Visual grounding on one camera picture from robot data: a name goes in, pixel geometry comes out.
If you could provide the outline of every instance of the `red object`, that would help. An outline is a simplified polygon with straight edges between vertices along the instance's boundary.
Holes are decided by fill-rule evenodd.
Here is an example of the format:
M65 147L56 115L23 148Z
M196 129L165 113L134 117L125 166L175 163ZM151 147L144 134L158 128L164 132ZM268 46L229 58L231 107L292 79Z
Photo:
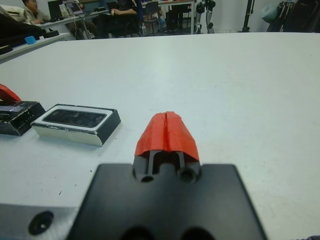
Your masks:
M140 137L135 156L147 151L184 152L199 161L198 150L181 117L173 111L157 113Z
M6 103L21 101L13 91L2 84L0 84L0 99Z

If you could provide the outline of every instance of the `black box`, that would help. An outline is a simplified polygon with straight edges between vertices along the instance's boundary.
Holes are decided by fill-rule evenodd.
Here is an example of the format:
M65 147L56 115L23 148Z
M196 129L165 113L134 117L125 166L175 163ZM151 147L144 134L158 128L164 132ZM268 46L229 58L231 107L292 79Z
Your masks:
M0 101L0 134L22 136L45 112L37 101Z
M56 104L31 125L40 136L102 146L120 122L116 109Z

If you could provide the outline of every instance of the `black hole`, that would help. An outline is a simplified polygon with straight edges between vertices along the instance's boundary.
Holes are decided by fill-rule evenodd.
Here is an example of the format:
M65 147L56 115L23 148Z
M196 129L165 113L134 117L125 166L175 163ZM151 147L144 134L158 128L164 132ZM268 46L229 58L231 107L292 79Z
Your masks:
M34 216L29 224L29 233L39 235L44 233L54 221L54 214L50 211L44 211Z
M141 182L143 183L149 183L153 180L154 178L152 176L145 176L144 178L142 178Z
M180 169L178 173L180 179L185 183L194 183L196 181L196 174L190 168L183 168Z
M215 240L206 230L195 227L187 230L181 240Z
M129 229L121 238L121 240L153 240L154 238L143 227L134 227Z

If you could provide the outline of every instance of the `red 3d-printed part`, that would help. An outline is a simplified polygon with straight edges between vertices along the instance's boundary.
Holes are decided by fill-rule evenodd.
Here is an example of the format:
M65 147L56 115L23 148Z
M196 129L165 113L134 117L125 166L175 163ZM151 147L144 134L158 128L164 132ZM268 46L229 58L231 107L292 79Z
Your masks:
M21 99L5 85L0 84L0 99L6 103L21 101Z
M152 117L136 145L134 155L153 150L184 152L199 161L195 140L181 117L173 111L157 113Z

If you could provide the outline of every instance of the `computer monitor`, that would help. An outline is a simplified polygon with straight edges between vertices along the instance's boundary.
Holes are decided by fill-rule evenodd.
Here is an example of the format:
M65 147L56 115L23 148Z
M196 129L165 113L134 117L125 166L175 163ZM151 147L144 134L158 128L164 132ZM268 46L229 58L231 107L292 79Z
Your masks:
M63 3L63 0L56 0L56 1L48 1L48 7L50 12L51 19L56 19L62 17L60 7Z
M67 2L65 5L68 8L69 13L71 13L73 15L84 13L76 1Z

